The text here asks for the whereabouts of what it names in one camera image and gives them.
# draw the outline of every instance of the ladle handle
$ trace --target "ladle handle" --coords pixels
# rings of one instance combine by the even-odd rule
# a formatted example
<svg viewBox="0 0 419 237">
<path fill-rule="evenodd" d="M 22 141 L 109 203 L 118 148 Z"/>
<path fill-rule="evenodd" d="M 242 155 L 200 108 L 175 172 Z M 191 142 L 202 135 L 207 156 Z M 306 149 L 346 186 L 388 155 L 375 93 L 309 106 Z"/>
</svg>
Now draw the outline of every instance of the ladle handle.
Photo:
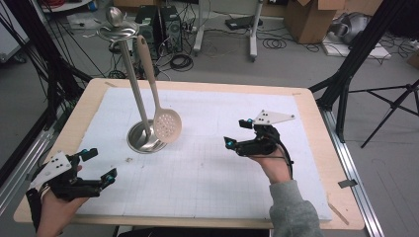
<svg viewBox="0 0 419 237">
<path fill-rule="evenodd" d="M 144 67 L 145 76 L 150 84 L 151 92 L 153 93 L 154 104 L 156 109 L 160 109 L 160 101 L 157 93 L 156 79 L 154 78 L 154 68 L 151 61 L 150 49 L 148 49 L 147 41 L 143 36 L 138 36 L 136 38 L 136 46 L 141 64 Z"/>
</svg>

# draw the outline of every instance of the grid paper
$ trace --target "grid paper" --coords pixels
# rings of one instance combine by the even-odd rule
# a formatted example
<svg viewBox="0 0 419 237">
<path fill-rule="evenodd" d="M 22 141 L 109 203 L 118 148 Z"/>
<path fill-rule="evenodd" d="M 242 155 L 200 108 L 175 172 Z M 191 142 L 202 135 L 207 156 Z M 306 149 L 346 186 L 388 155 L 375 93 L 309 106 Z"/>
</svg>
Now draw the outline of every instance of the grid paper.
<svg viewBox="0 0 419 237">
<path fill-rule="evenodd" d="M 152 119 L 152 94 L 140 93 Z M 253 139 L 254 131 L 239 127 L 238 121 L 266 110 L 295 115 L 275 127 L 295 161 L 293 176 L 303 198 L 313 203 L 321 220 L 331 219 L 292 96 L 166 90 L 159 96 L 162 108 L 182 118 L 181 135 L 156 153 L 139 154 L 126 142 L 129 129 L 140 121 L 132 90 L 108 89 L 79 147 L 98 148 L 99 155 L 82 163 L 79 177 L 97 180 L 113 168 L 118 176 L 78 213 L 269 219 L 268 178 L 256 162 L 227 150 L 223 140 Z"/>
</svg>

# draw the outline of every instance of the desk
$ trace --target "desk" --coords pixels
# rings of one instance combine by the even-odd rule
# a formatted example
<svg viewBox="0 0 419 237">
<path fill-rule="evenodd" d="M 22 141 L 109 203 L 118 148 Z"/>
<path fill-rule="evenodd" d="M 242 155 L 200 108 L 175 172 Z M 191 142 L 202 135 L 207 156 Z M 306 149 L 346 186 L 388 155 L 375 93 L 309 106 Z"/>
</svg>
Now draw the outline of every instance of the desk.
<svg viewBox="0 0 419 237">
<path fill-rule="evenodd" d="M 139 81 L 140 88 L 149 88 L 146 81 Z M 346 180 L 340 161 L 334 150 L 332 141 L 324 125 L 320 112 L 312 94 L 307 89 L 204 84 L 185 82 L 157 82 L 163 90 L 217 91 L 233 93 L 252 93 L 267 95 L 293 96 L 311 147 L 323 187 L 327 194 L 328 204 L 332 210 L 332 221 L 322 222 L 323 229 L 359 230 L 364 228 L 364 220 L 360 214 L 351 189 L 341 189 L 338 182 Z M 50 155 L 57 150 L 65 150 L 69 154 L 77 152 L 84 132 L 90 120 L 99 108 L 106 90 L 110 87 L 129 87 L 127 80 L 95 79 L 92 80 L 70 119 L 51 148 Z M 18 206 L 14 218 L 18 222 L 32 222 L 29 206 L 24 198 Z M 99 216 L 76 215 L 73 223 L 83 224 L 116 224 L 146 226 L 184 226 L 184 227 L 230 227 L 230 228 L 272 228 L 270 220 L 254 219 L 216 219 L 216 218 L 161 218 L 146 216 Z"/>
</svg>

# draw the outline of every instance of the slotted spoon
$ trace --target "slotted spoon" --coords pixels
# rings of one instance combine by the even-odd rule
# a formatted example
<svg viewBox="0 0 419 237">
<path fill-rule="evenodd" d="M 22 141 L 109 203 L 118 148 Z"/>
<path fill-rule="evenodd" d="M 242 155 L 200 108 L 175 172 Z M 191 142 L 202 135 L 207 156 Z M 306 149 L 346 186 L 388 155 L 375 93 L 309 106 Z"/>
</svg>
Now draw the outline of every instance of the slotted spoon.
<svg viewBox="0 0 419 237">
<path fill-rule="evenodd" d="M 163 109 L 160 107 L 160 101 L 157 93 L 156 81 L 154 78 L 154 69 L 151 62 L 150 50 L 148 44 L 143 36 L 138 36 L 136 39 L 139 58 L 144 67 L 145 76 L 150 84 L 151 92 L 155 104 L 154 114 L 154 133 L 158 139 L 163 142 L 171 143 L 175 141 L 182 130 L 182 120 L 178 113 L 170 109 Z"/>
</svg>

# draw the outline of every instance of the metal rail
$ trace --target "metal rail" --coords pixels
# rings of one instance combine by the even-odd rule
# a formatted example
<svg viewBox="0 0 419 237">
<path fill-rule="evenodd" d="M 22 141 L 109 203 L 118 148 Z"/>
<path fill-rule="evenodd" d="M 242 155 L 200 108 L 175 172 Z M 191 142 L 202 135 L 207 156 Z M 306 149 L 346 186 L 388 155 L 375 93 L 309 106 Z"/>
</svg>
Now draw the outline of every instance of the metal rail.
<svg viewBox="0 0 419 237">
<path fill-rule="evenodd" d="M 345 143 L 342 143 L 336 133 L 336 119 L 332 112 L 323 111 L 320 109 L 320 113 L 323 117 L 324 123 L 326 124 L 327 130 L 329 131 L 330 138 L 332 139 L 333 145 L 335 146 L 336 152 L 338 153 L 342 167 L 348 180 L 355 180 L 358 184 L 353 186 L 352 193 L 354 194 L 355 200 L 357 201 L 358 207 L 360 208 L 361 215 L 364 218 L 366 227 L 370 236 L 372 237 L 383 237 L 381 226 L 379 225 L 376 213 L 374 212 L 373 206 L 367 196 L 367 192 L 364 189 L 363 182 L 358 174 L 357 168 L 355 167 L 354 161 L 349 153 L 348 147 Z"/>
</svg>

